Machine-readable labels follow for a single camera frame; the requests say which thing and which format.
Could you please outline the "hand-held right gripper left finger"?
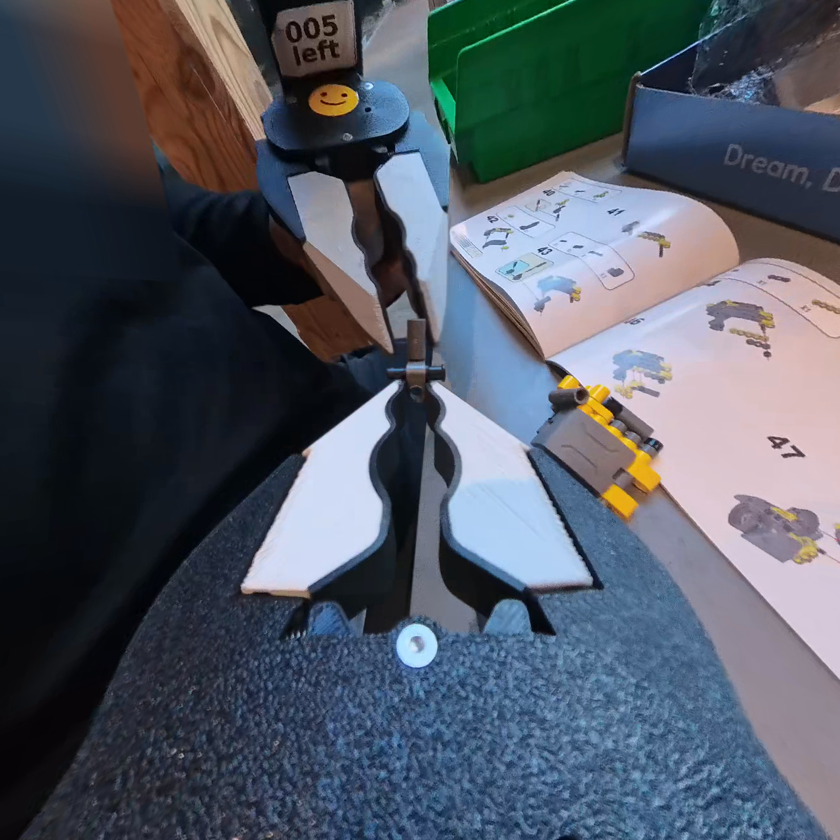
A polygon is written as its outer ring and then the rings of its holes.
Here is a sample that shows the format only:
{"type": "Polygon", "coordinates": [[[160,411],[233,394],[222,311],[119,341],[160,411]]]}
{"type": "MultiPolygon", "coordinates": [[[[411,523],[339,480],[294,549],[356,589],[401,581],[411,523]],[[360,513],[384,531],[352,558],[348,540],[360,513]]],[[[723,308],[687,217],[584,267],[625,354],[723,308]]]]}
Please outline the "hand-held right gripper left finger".
{"type": "Polygon", "coordinates": [[[312,599],[373,560],[392,524],[376,457],[396,430],[389,384],[303,452],[303,464],[240,585],[245,595],[312,599]]]}

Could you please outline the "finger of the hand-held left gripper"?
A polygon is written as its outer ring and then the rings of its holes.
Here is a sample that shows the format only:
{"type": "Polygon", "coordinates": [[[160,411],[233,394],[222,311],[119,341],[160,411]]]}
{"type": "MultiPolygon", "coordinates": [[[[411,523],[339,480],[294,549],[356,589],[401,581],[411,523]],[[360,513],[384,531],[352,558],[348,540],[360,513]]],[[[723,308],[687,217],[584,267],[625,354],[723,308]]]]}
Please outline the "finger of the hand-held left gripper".
{"type": "Polygon", "coordinates": [[[409,258],[414,310],[427,323],[429,342],[438,344],[447,305],[448,216],[441,207],[422,155],[396,154],[374,174],[385,211],[401,231],[409,258]]]}
{"type": "Polygon", "coordinates": [[[392,334],[379,291],[354,234],[347,185],[320,172],[294,175],[288,185],[301,221],[304,252],[359,327],[392,354],[392,334]]]}

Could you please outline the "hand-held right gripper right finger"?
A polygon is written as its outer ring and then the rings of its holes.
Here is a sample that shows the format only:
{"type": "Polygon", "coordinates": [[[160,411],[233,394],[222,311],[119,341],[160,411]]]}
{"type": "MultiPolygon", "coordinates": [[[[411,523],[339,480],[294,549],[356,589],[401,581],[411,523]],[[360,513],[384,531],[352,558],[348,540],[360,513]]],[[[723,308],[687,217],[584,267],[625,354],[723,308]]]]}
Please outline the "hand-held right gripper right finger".
{"type": "Polygon", "coordinates": [[[440,505],[439,564],[454,594],[543,594],[594,580],[528,447],[435,382],[428,387],[440,505]]]}

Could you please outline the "grey yellow brick subassembly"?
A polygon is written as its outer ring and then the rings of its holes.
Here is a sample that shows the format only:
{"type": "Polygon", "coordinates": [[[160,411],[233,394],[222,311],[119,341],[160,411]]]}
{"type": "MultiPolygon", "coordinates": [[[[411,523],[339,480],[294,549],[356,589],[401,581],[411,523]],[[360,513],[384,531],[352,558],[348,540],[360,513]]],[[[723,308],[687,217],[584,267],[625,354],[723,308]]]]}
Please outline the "grey yellow brick subassembly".
{"type": "Polygon", "coordinates": [[[663,445],[654,429],[605,385],[583,385],[565,374],[549,394],[553,414],[532,446],[551,455],[619,518],[629,521],[638,503],[631,495],[656,490],[655,459],[663,445]]]}

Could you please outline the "person's left forearm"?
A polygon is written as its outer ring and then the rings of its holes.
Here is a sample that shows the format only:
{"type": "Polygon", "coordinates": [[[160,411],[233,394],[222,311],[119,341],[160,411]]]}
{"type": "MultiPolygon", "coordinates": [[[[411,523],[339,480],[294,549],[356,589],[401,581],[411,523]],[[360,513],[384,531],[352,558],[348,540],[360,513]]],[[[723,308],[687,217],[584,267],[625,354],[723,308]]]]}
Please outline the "person's left forearm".
{"type": "Polygon", "coordinates": [[[214,192],[160,169],[171,225],[250,308],[301,305],[322,289],[270,232],[271,215],[258,191],[214,192]]]}

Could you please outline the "wooden desk leg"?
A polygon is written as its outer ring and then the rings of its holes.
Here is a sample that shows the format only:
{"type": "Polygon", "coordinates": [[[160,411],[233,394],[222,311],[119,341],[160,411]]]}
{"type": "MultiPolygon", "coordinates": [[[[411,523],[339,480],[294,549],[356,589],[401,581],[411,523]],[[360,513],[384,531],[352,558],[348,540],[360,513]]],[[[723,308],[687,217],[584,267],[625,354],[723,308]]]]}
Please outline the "wooden desk leg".
{"type": "MultiPolygon", "coordinates": [[[[111,6],[150,136],[168,162],[209,191],[255,191],[261,115],[271,97],[227,3],[111,6]]],[[[316,281],[321,297],[283,306],[309,349],[330,361],[376,344],[324,278],[316,281]]]]}

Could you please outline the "person's left hand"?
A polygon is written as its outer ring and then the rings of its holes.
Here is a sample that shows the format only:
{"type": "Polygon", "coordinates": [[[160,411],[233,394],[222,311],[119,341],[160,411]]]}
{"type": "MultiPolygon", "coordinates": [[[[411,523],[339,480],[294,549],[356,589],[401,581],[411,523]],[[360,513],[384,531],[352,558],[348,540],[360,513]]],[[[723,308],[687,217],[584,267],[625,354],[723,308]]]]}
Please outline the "person's left hand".
{"type": "Polygon", "coordinates": [[[286,261],[305,271],[312,279],[319,280],[320,275],[306,254],[303,245],[283,225],[269,214],[269,234],[277,250],[286,261]]]}

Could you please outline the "person's trousers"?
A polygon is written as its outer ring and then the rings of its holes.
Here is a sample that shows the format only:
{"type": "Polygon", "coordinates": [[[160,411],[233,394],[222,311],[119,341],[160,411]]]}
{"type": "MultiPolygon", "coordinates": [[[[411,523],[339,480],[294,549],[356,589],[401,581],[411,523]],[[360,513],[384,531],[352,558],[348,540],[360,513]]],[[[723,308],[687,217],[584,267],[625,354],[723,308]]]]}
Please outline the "person's trousers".
{"type": "Polygon", "coordinates": [[[396,383],[387,373],[394,360],[393,356],[371,346],[341,355],[336,365],[347,371],[367,395],[373,396],[396,383]]]}

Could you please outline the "green plastic bin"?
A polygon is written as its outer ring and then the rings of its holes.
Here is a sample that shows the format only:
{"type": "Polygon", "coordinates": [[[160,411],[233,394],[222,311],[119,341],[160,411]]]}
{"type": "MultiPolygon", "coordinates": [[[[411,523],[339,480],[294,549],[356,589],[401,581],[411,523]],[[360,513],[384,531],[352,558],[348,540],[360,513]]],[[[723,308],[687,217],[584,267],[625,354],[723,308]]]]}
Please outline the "green plastic bin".
{"type": "Polygon", "coordinates": [[[638,71],[697,40],[701,1],[457,1],[427,18],[428,79],[457,162],[489,182],[623,127],[638,71]]]}

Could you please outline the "person's dark top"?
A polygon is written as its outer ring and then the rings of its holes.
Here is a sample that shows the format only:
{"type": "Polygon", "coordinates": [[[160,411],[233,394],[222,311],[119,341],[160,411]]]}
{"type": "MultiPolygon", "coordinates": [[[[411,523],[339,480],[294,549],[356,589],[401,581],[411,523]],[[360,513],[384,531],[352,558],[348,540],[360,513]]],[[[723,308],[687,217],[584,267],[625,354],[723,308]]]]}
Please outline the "person's dark top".
{"type": "Polygon", "coordinates": [[[17,838],[180,562],[368,395],[247,306],[166,199],[3,197],[2,838],[17,838]]]}

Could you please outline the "white building instruction booklet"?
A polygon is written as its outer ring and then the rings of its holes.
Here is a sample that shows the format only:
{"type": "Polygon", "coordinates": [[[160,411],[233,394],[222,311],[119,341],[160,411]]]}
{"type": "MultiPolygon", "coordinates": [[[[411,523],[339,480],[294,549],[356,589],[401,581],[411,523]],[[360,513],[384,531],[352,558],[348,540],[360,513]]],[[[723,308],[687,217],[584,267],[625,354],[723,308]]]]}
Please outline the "white building instruction booklet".
{"type": "Polygon", "coordinates": [[[708,206],[559,173],[450,228],[540,360],[652,425],[665,489],[838,676],[838,285],[708,206]]]}

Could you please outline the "dark grey cardboard box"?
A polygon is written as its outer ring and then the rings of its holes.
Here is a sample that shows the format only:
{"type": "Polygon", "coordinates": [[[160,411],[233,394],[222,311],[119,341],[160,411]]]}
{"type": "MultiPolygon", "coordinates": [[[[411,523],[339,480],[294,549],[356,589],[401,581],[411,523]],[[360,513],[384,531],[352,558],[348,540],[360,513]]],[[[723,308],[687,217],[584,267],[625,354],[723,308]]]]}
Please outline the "dark grey cardboard box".
{"type": "Polygon", "coordinates": [[[839,105],[834,115],[693,94],[699,39],[633,79],[625,168],[837,243],[839,105]]]}

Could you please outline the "clear plastic bag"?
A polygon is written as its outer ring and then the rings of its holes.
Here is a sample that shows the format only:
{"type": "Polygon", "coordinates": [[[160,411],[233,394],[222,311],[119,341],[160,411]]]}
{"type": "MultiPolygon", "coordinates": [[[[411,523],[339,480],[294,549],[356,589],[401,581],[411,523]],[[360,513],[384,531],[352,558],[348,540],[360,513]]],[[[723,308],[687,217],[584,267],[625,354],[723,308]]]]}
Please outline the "clear plastic bag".
{"type": "Polygon", "coordinates": [[[839,2],[711,2],[689,92],[838,114],[839,2]]]}

